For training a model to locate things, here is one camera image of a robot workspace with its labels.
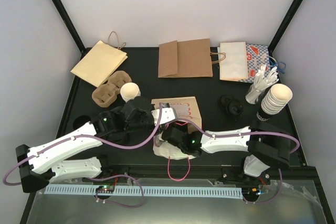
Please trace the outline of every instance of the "black tabletop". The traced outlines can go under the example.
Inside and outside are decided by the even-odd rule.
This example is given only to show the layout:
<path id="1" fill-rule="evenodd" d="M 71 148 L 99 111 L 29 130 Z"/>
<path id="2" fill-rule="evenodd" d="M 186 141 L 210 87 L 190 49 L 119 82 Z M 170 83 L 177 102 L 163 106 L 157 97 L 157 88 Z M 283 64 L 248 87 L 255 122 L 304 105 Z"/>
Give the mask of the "black tabletop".
<path id="1" fill-rule="evenodd" d="M 245 94 L 250 86 L 248 83 L 221 81 L 219 79 L 219 66 L 213 65 L 214 76 L 212 78 L 158 78 L 158 48 L 123 48 L 128 59 L 118 68 L 127 72 L 132 81 L 135 82 L 141 91 L 141 95 L 148 99 L 154 98 L 176 98 L 196 97 L 198 107 L 202 116 L 204 130 L 225 131 L 239 129 L 248 126 L 252 120 L 256 120 L 256 112 L 259 104 L 251 105 L 245 101 Z M 72 94 L 73 103 L 69 108 L 66 120 L 65 132 L 74 130 L 73 122 L 79 116 L 93 118 L 101 111 L 110 110 L 115 106 L 123 105 L 124 102 L 118 96 L 115 103 L 109 108 L 101 108 L 91 98 L 95 87 L 80 80 L 77 90 Z M 238 120 L 226 116 L 218 105 L 218 99 L 223 94 L 229 94 L 241 101 L 244 106 L 243 114 Z M 283 109 L 268 121 L 291 135 L 295 135 L 295 127 L 292 123 L 289 110 Z M 143 132 L 131 136 L 130 145 L 142 142 L 149 132 Z M 146 146 L 135 150 L 120 150 L 106 145 L 81 152 L 71 159 L 90 158 L 97 155 L 107 155 L 111 164 L 124 165 L 166 165 L 167 159 L 155 156 L 153 144 L 149 142 Z M 192 166 L 223 166 L 240 165 L 244 157 L 249 155 L 246 152 L 218 152 L 215 154 L 203 153 L 201 157 L 191 160 Z M 299 166 L 300 159 L 298 152 L 291 154 L 290 164 Z M 172 165 L 187 166 L 186 160 L 172 161 Z"/>

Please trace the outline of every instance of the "white cable tray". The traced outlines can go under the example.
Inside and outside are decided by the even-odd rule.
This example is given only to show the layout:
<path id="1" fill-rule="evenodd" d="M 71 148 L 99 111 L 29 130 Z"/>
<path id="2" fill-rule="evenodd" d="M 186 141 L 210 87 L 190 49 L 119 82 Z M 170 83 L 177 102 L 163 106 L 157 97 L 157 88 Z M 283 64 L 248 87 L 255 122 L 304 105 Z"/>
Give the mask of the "white cable tray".
<path id="1" fill-rule="evenodd" d="M 59 195 L 95 195 L 98 185 L 63 185 L 51 184 L 46 187 L 44 194 Z M 147 197 L 203 197 L 203 198 L 234 198 L 242 199 L 240 188 L 226 187 L 169 187 L 143 186 Z M 99 193 L 107 196 L 141 196 L 137 186 L 116 186 L 112 193 Z"/>

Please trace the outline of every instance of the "white wall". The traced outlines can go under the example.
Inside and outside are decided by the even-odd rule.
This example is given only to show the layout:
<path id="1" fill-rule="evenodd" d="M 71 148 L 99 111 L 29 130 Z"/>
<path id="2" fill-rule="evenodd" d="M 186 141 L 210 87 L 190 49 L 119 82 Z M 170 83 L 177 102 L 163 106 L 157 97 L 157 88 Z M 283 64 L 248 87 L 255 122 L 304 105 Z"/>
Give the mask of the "white wall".
<path id="1" fill-rule="evenodd" d="M 15 147 L 55 139 L 80 53 L 51 0 L 0 0 L 0 174 Z M 18 171 L 9 179 L 19 180 Z M 0 184 L 1 223 L 19 223 L 28 194 Z"/>
<path id="2" fill-rule="evenodd" d="M 304 0 L 275 50 L 287 64 L 290 107 L 309 165 L 316 166 L 336 218 L 336 1 Z"/>
<path id="3" fill-rule="evenodd" d="M 210 38 L 268 45 L 293 0 L 62 0 L 85 46 L 119 33 L 131 47 Z"/>

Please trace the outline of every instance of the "black pole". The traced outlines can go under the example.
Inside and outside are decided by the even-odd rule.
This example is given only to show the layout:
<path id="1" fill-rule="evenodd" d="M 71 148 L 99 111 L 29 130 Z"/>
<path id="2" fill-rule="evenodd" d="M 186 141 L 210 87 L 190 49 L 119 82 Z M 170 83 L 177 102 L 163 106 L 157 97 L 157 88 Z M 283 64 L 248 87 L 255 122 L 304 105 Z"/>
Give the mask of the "black pole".
<path id="1" fill-rule="evenodd" d="M 73 40 L 75 41 L 79 51 L 81 53 L 83 53 L 85 51 L 85 46 L 82 42 L 82 40 L 80 39 L 67 11 L 64 8 L 64 5 L 62 4 L 61 0 L 52 0 L 52 2 L 54 3 L 59 15 L 61 16 L 61 18 L 64 21 L 64 24 L 67 26 Z"/>
<path id="2" fill-rule="evenodd" d="M 277 32 L 274 35 L 274 38 L 272 39 L 271 43 L 268 46 L 268 50 L 273 52 L 275 47 L 278 45 L 281 37 L 285 33 L 289 23 L 291 22 L 292 18 L 294 17 L 294 14 L 298 10 L 299 6 L 301 5 L 303 0 L 293 0 L 292 4 L 290 5 L 284 19 L 282 20 Z"/>

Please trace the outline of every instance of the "cup stack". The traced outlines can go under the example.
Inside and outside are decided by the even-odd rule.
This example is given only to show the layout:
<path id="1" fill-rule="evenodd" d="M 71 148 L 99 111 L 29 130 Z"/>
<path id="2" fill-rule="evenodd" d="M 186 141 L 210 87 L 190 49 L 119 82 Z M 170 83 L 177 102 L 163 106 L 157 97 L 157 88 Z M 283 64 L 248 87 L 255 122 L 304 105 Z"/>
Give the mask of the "cup stack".
<path id="1" fill-rule="evenodd" d="M 292 97 L 293 93 L 286 85 L 273 85 L 261 102 L 261 108 L 257 112 L 258 119 L 267 121 L 273 115 L 278 114 Z"/>

